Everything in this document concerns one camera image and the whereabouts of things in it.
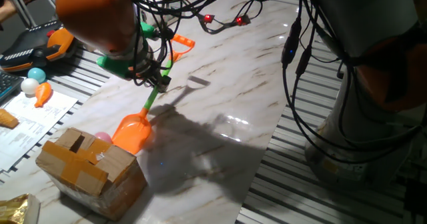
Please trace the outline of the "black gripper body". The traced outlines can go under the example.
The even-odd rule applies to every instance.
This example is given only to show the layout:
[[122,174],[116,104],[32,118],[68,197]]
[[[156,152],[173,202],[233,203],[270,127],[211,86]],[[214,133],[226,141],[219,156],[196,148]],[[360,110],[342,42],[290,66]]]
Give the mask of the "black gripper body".
[[160,64],[151,51],[138,51],[133,56],[135,81],[161,81]]

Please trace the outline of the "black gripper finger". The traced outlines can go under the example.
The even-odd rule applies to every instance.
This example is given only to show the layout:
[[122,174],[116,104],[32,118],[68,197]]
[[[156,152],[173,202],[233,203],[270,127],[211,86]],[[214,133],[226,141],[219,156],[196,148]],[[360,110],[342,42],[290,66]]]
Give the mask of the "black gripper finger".
[[156,88],[159,92],[164,92],[163,77],[150,77],[147,79],[147,83],[153,88]]
[[170,82],[171,78],[168,75],[162,75],[158,80],[157,91],[159,93],[165,93],[169,87]]

